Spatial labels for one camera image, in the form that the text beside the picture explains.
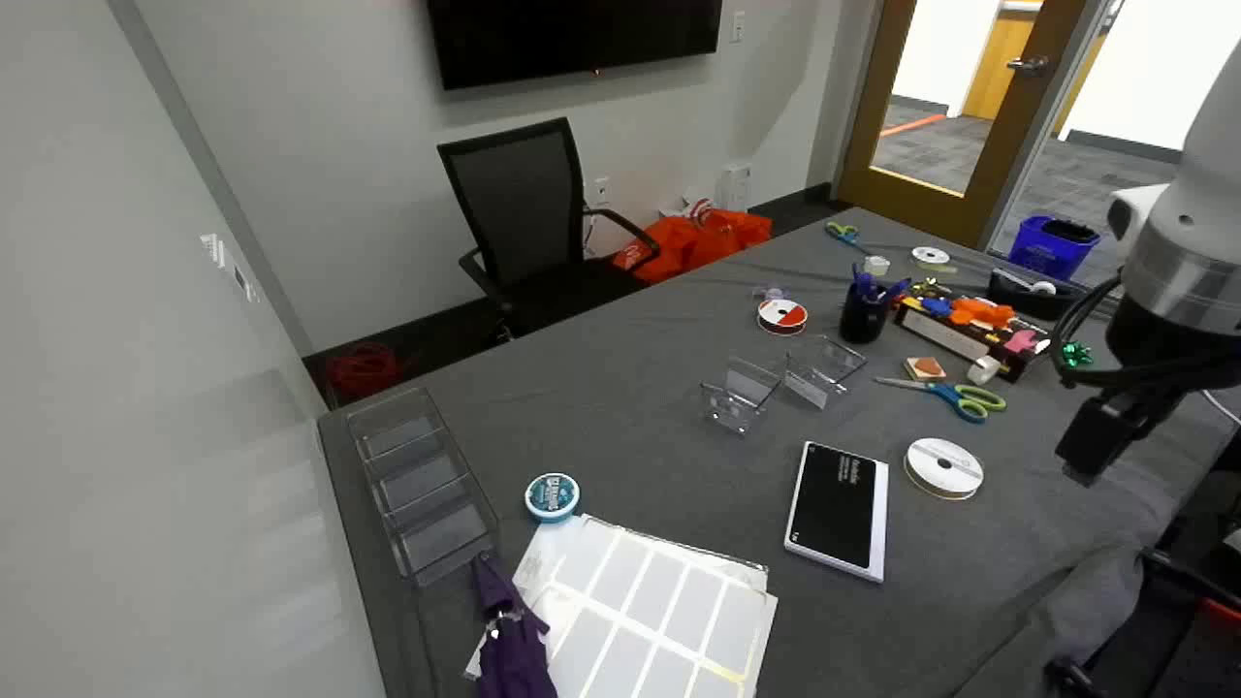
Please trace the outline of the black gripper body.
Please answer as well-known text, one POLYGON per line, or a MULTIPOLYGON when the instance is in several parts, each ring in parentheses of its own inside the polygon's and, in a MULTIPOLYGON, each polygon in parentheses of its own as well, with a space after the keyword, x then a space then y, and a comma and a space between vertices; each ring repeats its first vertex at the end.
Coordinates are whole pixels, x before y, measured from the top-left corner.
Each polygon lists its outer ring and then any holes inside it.
POLYGON ((1093 486, 1137 437, 1147 433, 1152 405, 1141 391, 1102 391, 1080 408, 1057 455, 1065 474, 1093 486))

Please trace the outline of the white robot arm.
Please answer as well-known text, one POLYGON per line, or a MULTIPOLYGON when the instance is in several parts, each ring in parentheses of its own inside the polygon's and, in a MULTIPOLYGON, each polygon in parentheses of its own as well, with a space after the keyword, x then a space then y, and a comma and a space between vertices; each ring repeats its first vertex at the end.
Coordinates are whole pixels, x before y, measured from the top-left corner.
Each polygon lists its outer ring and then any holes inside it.
POLYGON ((1121 272, 1080 294, 1052 330, 1061 379, 1089 388, 1057 448, 1083 486, 1190 391, 1241 383, 1241 48, 1190 121, 1177 180, 1119 193, 1108 227, 1127 246, 1121 272), (1068 343, 1108 290, 1121 290, 1107 327, 1119 366, 1071 366, 1068 343))

